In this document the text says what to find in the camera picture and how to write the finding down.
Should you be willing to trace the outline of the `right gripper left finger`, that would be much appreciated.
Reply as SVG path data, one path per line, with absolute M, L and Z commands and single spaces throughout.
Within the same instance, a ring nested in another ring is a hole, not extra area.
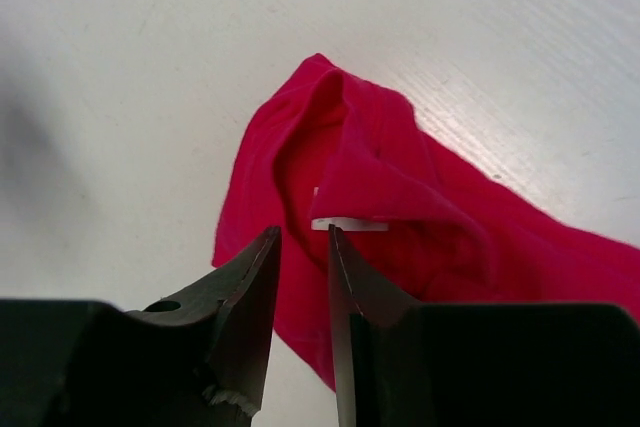
M 247 426 L 260 411 L 280 270 L 270 227 L 143 310 L 1 303 L 5 426 Z

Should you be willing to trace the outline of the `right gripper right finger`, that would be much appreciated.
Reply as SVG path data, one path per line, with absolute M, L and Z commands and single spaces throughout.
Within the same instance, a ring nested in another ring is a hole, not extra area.
M 329 230 L 343 426 L 635 426 L 639 328 L 588 303 L 417 300 Z

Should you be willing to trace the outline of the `red t-shirt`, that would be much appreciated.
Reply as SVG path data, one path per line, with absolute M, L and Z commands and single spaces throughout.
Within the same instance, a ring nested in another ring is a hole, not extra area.
M 555 220 L 423 132 L 403 95 L 316 54 L 245 131 L 212 263 L 281 228 L 275 330 L 333 386 L 327 235 L 313 227 L 330 218 L 380 224 L 354 232 L 354 245 L 422 301 L 590 301 L 639 312 L 636 247 Z

